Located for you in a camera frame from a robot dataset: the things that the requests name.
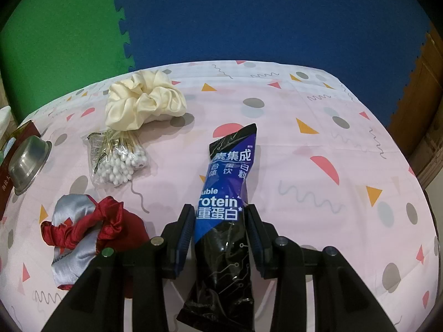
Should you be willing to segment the blue black protein drink packet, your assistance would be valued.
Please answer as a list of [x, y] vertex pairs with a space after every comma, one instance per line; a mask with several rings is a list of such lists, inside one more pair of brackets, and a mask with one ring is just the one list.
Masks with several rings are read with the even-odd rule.
[[210, 163], [194, 224], [196, 280], [177, 319], [198, 331], [254, 331], [244, 210], [257, 127], [210, 144]]

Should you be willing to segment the red and silver satin scrunchie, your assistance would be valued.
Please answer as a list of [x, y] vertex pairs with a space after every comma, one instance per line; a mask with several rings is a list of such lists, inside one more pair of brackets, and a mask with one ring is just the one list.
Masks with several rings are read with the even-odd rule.
[[89, 263], [106, 248], [134, 250], [150, 237], [141, 218], [107, 196], [68, 194], [57, 202], [51, 221], [40, 224], [43, 241], [54, 248], [51, 264], [58, 289], [69, 290]]

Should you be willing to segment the bag of cotton swabs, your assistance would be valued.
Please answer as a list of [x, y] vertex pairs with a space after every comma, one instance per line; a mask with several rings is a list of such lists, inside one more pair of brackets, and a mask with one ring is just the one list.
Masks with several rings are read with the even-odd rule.
[[95, 187], [119, 187], [148, 166], [148, 156], [134, 131], [107, 129], [84, 138]]

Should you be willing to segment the pink patterned tablecloth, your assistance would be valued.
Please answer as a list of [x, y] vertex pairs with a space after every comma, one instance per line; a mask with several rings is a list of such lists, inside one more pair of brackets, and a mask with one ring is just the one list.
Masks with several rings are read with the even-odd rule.
[[95, 188], [83, 141], [104, 129], [111, 79], [29, 114], [53, 148], [33, 185], [9, 197], [1, 221], [1, 302], [17, 326], [40, 331], [65, 296], [40, 234], [60, 197], [113, 196], [159, 235], [184, 204], [197, 204], [210, 143], [253, 123], [247, 190], [261, 218], [302, 247], [335, 246], [396, 329], [417, 330], [439, 293], [439, 241], [418, 180], [371, 111], [314, 68], [208, 61], [162, 71], [185, 95], [187, 112], [140, 129], [149, 165], [119, 188]]

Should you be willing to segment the cream satin scrunchie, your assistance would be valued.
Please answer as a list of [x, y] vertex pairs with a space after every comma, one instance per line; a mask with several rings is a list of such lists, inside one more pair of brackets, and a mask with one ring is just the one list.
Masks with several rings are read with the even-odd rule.
[[109, 87], [105, 125], [117, 131], [138, 130], [152, 121], [185, 115], [187, 102], [162, 71], [137, 71]]

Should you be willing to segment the stainless steel bowl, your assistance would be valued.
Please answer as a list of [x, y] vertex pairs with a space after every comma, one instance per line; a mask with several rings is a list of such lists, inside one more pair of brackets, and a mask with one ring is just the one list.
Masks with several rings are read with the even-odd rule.
[[8, 166], [8, 173], [17, 196], [24, 194], [30, 188], [48, 160], [51, 150], [51, 141], [44, 141], [38, 136], [30, 136], [14, 152]]

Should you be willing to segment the brown wooden furniture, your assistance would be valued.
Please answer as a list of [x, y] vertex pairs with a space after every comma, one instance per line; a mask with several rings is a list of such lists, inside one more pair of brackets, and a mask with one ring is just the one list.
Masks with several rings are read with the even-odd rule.
[[421, 187], [442, 169], [442, 37], [432, 25], [387, 128]]

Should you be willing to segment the green foam mat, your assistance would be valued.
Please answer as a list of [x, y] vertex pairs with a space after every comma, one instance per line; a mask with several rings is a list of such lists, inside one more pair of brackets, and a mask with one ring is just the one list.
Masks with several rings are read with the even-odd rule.
[[124, 17], [115, 0], [21, 0], [1, 28], [1, 77], [15, 118], [133, 68]]

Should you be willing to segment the blue foam mat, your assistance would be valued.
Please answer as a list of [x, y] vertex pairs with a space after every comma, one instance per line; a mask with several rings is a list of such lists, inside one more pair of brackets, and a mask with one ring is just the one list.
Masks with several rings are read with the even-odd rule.
[[338, 77], [389, 124], [430, 28], [417, 0], [114, 0], [137, 68], [273, 61]]

